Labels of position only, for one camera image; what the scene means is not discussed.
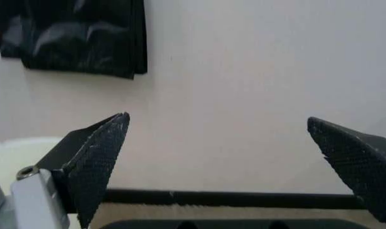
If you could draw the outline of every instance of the white wall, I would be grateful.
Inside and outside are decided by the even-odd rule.
[[[0,58],[0,141],[128,111],[111,187],[349,193],[306,131],[386,135],[386,0],[147,0],[134,81]]]

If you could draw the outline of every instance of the black plastic bag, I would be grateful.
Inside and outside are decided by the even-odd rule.
[[[2,57],[27,68],[147,72],[143,0],[0,0]]]

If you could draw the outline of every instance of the knurled surface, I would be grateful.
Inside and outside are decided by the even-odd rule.
[[[68,190],[78,211],[82,228],[88,227],[101,203],[115,161],[121,149],[128,123],[114,121],[97,136],[68,175]]]
[[[324,123],[309,121],[308,131],[342,181],[378,220],[386,220],[386,159],[358,138]]]

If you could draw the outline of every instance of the black bar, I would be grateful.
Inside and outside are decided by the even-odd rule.
[[[108,189],[103,202],[263,208],[365,209],[353,195]]]

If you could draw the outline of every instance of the textured gripper pad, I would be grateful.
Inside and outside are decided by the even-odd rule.
[[[63,170],[68,192],[82,228],[87,228],[102,201],[129,124],[127,113],[117,114],[89,136]]]
[[[342,181],[386,221],[386,139],[311,117],[307,130]]]

